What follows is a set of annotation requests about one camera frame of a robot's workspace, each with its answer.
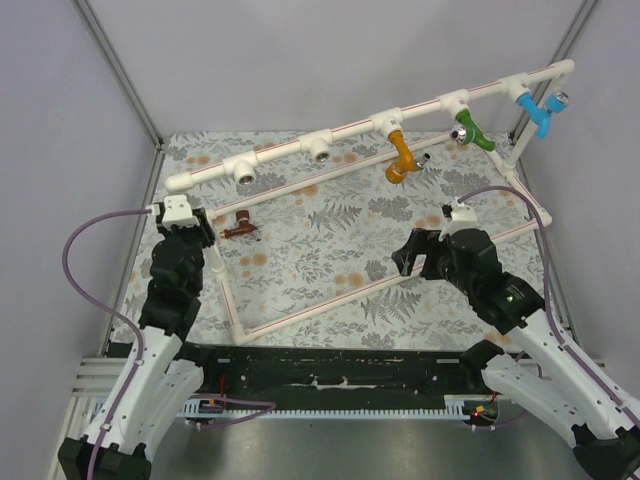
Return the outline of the brown water faucet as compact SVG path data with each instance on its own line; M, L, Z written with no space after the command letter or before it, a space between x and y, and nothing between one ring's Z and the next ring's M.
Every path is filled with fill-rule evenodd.
M250 212L246 209L238 210L235 213L236 225L233 228L224 229L221 232L221 237L224 239L230 239L239 236L251 236L255 241L260 241L259 228L252 223Z

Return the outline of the orange water faucet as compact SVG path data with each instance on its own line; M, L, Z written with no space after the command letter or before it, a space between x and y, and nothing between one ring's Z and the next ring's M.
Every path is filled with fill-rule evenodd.
M385 178L394 185L401 184L408 173L423 170L431 160L429 153L415 158L406 144L401 130L392 131L388 135L388 140L396 148L397 158L386 168Z

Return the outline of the white PVC pipe frame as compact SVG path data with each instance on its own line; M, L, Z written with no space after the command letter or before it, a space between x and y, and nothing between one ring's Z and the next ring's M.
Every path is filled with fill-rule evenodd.
M574 61L565 59L544 68L510 75L482 86L452 91L422 103L406 107L394 107L354 123L317 130L282 144L227 157L219 163L208 167L171 175L165 180L164 185L170 194L187 192L197 185L211 182L220 177L230 177L237 184L246 185L255 181L256 169L262 164L281 161L288 156L297 154L306 154L311 160L322 162L328 158L330 148L334 144L369 132L377 132L388 140L388 135L392 131L401 130L403 132L402 125L404 122L437 112L447 113L456 123L455 115L458 112L468 109L471 113L470 102L493 95L506 95L516 104L516 99L520 95L530 93L533 101L538 106L541 106L550 94L562 91L574 69ZM496 238L499 241L510 240L533 230L542 230L552 222L551 215L535 199L516 172L517 161L530 140L536 137L535 130L536 125L529 119L508 158L502 158L496 149L491 152L483 150L510 187L522 194L526 201L532 204L535 212L532 220L497 235ZM417 150L441 143L449 139L449 137L448 133L443 132L412 143L404 140L414 154ZM397 158L396 148L393 145L392 147L389 152L321 173L304 181L287 184L279 189L271 189L257 195L253 201L261 203L278 198L295 190L332 180L383 161L392 163Z

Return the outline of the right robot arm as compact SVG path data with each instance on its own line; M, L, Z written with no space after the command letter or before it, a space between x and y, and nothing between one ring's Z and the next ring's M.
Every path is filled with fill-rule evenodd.
M550 326L543 298L523 279L504 271L495 244L479 229L452 235L415 229L391 255L403 277L418 256L420 275L445 280L549 375L530 373L498 345L483 340L462 355L490 390L506 395L554 430L593 479L639 476L639 402L608 378L566 333Z

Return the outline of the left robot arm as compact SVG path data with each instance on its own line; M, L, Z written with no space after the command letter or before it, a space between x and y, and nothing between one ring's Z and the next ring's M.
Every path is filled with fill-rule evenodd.
M68 479L147 479L153 457L179 410L202 385L204 371L182 359L199 312L207 254L215 234L206 213L184 194L146 208L162 235L152 251L147 297L135 342L106 401L77 439L65 438L57 458Z

